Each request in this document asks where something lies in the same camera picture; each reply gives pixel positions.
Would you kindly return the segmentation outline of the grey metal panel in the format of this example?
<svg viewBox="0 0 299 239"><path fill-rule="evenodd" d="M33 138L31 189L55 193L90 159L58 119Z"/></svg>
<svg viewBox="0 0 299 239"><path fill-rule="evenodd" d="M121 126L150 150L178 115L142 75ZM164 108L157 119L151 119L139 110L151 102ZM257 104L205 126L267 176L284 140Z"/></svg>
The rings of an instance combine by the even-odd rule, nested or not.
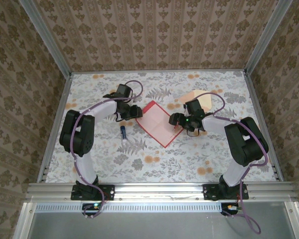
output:
<svg viewBox="0 0 299 239"><path fill-rule="evenodd" d="M220 213L36 213L28 239L295 239L283 203L254 203L247 214L260 226L254 233L241 217Z"/></svg>

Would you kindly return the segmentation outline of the slanted aluminium frame post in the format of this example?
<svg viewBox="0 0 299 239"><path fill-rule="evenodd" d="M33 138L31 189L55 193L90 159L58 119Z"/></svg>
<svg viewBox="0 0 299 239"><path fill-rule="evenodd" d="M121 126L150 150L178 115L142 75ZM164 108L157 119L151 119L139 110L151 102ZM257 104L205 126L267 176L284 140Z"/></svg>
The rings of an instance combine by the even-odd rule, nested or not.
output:
<svg viewBox="0 0 299 239"><path fill-rule="evenodd" d="M246 74L251 74L255 67L257 66L259 60L261 59L262 55L264 54L266 48L268 47L272 37L274 36L275 32L277 31L280 23L282 22L285 14L287 13L288 9L290 8L293 0L279 0L269 21L264 28L263 33L261 34L247 64L245 67Z"/></svg>
<svg viewBox="0 0 299 239"><path fill-rule="evenodd" d="M44 44L46 45L49 53L53 57L60 72L66 80L71 76L71 70L68 66L65 58L63 57L61 50L57 46L56 41L53 38L52 31L48 29L47 24L44 22L42 15L40 14L38 7L35 5L34 0L19 0L20 4L24 8L28 17L32 21L36 31L40 35Z"/></svg>

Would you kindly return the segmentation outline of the aluminium frame bar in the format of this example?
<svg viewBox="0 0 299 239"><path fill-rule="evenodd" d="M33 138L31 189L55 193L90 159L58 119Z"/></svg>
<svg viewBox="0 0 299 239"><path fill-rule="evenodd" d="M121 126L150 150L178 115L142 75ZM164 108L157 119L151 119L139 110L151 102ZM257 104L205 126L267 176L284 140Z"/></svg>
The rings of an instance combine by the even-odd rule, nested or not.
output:
<svg viewBox="0 0 299 239"><path fill-rule="evenodd" d="M295 239L299 239L299 202L287 201L285 208Z"/></svg>
<svg viewBox="0 0 299 239"><path fill-rule="evenodd" d="M12 239L27 239L37 203L23 203Z"/></svg>

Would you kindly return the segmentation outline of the aluminium table side rail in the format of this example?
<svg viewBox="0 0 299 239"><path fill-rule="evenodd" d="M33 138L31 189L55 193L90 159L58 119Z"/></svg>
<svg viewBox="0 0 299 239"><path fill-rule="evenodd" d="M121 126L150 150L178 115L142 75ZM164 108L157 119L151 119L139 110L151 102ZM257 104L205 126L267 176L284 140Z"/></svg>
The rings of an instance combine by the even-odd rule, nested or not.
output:
<svg viewBox="0 0 299 239"><path fill-rule="evenodd" d="M55 119L54 119L54 123L52 126L52 130L48 139L48 143L46 146L46 150L43 156L43 160L42 160L42 164L40 167L40 171L37 177L37 183L42 183L45 182L44 176L45 176L45 170L46 168L49 167L50 161L52 159L52 155L54 152L54 148L55 148L55 144L57 141L57 137L58 137L58 132L60 129L60 125L62 123L62 117L63 117L63 113L65 110L65 106L67 103L67 99L70 93L70 89L71 89L71 85L72 85L72 80L73 80L73 74L70 73L69 77L67 78L65 85L64 85L64 89L60 98L60 102L58 105L58 109L57 112L55 114Z"/></svg>
<svg viewBox="0 0 299 239"><path fill-rule="evenodd" d="M255 109L255 114L259 122L260 130L269 147L268 156L271 161L276 179L279 181L285 181L250 74L246 70L244 70L243 73L248 91L250 93L251 101Z"/></svg>

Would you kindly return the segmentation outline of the small controller board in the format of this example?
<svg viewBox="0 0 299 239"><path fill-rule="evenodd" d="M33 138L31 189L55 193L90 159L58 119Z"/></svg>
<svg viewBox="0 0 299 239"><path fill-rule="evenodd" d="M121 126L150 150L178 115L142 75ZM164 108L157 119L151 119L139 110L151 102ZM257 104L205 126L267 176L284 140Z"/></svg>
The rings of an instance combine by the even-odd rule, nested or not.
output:
<svg viewBox="0 0 299 239"><path fill-rule="evenodd" d="M224 216L233 216L242 211L242 208L238 205L238 203L222 203L221 209L221 214Z"/></svg>
<svg viewBox="0 0 299 239"><path fill-rule="evenodd" d="M101 203L84 203L82 205L82 214L85 217L95 217L101 209Z"/></svg>

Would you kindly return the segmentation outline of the thin aluminium table rail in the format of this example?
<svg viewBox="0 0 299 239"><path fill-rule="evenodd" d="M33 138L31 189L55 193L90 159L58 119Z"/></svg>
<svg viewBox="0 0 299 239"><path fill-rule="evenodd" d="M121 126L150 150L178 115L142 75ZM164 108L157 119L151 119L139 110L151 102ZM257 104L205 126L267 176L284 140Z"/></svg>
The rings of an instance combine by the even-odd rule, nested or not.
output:
<svg viewBox="0 0 299 239"><path fill-rule="evenodd" d="M244 69L164 69L164 70L123 70L123 71L85 71L71 72L71 75L83 74L120 74L120 73L167 73L167 72L244 72Z"/></svg>

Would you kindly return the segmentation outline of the aluminium frame rail with bases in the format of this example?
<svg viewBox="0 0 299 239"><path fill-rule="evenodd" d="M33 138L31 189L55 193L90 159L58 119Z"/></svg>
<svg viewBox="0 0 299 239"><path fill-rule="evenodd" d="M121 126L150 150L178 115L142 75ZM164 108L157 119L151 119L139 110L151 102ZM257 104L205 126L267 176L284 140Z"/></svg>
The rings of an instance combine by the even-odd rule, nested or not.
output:
<svg viewBox="0 0 299 239"><path fill-rule="evenodd" d="M290 182L246 182L247 202L297 201ZM70 201L74 183L31 183L26 202ZM114 202L202 202L202 183L119 183L115 184Z"/></svg>

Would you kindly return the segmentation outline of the blue glue stick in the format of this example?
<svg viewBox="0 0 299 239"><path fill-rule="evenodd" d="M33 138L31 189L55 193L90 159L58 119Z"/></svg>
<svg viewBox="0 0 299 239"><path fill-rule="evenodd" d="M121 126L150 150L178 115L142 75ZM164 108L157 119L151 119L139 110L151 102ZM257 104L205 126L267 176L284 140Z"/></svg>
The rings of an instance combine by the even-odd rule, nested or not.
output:
<svg viewBox="0 0 299 239"><path fill-rule="evenodd" d="M127 139L127 134L126 134L126 128L124 125L120 126L120 131L121 131L122 142L123 143L127 142L128 139Z"/></svg>

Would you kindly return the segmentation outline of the peach paper envelope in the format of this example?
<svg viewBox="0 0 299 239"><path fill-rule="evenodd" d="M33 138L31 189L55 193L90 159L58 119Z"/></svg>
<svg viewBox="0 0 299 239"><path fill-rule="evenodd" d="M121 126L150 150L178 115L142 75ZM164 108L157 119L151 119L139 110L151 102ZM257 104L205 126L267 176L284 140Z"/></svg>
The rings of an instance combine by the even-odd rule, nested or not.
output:
<svg viewBox="0 0 299 239"><path fill-rule="evenodd" d="M193 100L195 97L201 95L201 94L204 94L204 93L207 93L207 91L204 91L204 90L193 90L193 91L190 91L189 93L183 95L182 97L179 98L179 101L182 103L182 104L185 104L186 102L189 102L191 100ZM199 103L201 105L201 107L203 108L203 110L205 112L208 112L211 110L212 108L212 102L211 102L211 95L210 94L207 94L207 95L204 95L204 96L200 96L199 98L197 98L199 100Z"/></svg>

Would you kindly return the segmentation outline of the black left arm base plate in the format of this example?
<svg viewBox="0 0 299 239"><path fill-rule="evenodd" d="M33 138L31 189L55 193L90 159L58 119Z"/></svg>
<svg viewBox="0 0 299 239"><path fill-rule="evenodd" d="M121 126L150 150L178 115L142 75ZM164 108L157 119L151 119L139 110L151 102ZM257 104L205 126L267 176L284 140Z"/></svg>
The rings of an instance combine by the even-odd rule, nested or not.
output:
<svg viewBox="0 0 299 239"><path fill-rule="evenodd" d="M115 195L114 185L99 185L98 186L104 194L105 201L112 201ZM71 191L71 200L73 201L101 201L101 192L95 187L84 184L75 184Z"/></svg>

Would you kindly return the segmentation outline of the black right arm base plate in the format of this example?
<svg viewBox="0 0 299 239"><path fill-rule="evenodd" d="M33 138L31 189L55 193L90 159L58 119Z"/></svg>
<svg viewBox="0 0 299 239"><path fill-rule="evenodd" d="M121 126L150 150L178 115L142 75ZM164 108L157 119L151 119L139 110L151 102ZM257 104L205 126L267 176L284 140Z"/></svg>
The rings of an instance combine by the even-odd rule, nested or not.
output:
<svg viewBox="0 0 299 239"><path fill-rule="evenodd" d="M249 199L247 186L236 185L229 187L227 184L203 184L203 196L205 200L237 200L238 197L242 196L243 199Z"/></svg>

